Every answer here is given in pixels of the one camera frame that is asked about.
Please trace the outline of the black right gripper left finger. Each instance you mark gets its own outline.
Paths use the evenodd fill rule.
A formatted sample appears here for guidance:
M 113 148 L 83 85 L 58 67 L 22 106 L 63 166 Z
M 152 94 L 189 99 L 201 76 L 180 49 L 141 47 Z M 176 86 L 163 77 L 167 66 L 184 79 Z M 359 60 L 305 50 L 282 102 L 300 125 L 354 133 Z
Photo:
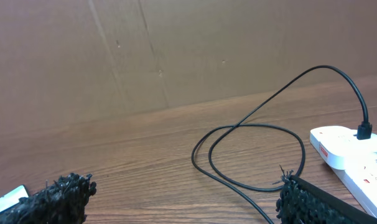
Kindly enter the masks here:
M 3 224 L 82 224 L 85 207 L 96 194 L 96 182 L 86 176 L 71 173 L 61 176 L 52 185 L 30 197 L 22 197 L 5 214 Z

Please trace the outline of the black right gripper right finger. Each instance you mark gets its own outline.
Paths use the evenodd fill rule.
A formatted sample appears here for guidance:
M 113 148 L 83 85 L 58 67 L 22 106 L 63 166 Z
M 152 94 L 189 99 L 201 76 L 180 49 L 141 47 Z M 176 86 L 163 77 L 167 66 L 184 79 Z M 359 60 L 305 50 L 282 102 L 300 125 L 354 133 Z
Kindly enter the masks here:
M 351 206 L 322 189 L 283 171 L 284 183 L 276 202 L 282 224 L 377 224 L 377 218 Z

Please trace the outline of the Samsung Galaxy smartphone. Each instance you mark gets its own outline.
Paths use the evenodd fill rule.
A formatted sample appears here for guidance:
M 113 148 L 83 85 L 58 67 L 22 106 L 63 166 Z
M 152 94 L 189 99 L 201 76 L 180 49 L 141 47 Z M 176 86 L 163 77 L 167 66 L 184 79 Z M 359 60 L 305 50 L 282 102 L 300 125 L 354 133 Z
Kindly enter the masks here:
M 20 185 L 6 195 L 0 197 L 0 213 L 18 204 L 19 199 L 23 197 L 29 197 L 25 185 Z

